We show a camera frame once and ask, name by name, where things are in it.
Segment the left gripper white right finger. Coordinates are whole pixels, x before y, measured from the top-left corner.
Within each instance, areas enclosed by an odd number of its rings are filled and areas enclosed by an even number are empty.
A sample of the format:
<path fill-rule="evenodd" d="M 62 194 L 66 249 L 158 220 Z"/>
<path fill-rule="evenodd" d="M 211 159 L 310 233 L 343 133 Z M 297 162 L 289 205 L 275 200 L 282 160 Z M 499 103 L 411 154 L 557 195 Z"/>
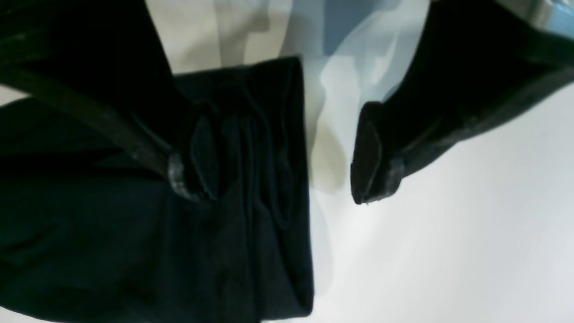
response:
<path fill-rule="evenodd" d="M 397 90 L 361 109 L 350 167 L 355 204 L 457 143 L 500 127 L 573 82 L 571 0 L 434 0 Z"/>

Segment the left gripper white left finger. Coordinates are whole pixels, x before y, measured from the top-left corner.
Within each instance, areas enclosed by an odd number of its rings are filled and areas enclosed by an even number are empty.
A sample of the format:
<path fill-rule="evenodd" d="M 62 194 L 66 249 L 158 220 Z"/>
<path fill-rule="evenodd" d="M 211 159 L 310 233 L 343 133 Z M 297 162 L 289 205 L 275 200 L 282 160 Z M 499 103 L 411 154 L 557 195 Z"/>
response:
<path fill-rule="evenodd" d="M 179 92 L 144 0 L 3 0 L 1 84 L 80 119 L 179 196 L 217 198 L 209 107 Z"/>

